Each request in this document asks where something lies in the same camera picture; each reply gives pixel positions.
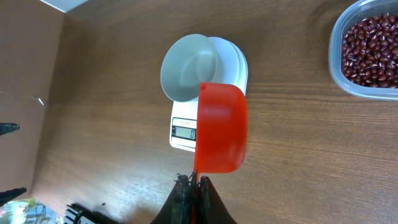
digital kitchen scale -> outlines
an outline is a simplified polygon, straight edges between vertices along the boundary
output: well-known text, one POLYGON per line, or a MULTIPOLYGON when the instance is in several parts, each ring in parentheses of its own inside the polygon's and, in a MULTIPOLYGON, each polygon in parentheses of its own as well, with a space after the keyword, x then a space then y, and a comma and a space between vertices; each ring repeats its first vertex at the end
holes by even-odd
MULTIPOLYGON (((246 94, 248 63, 242 51, 233 43, 219 37, 209 37, 219 55, 221 66, 211 82, 237 86, 246 94)), ((195 152, 197 136, 198 97, 188 102, 173 103, 170 123, 170 144, 173 147, 195 152)))

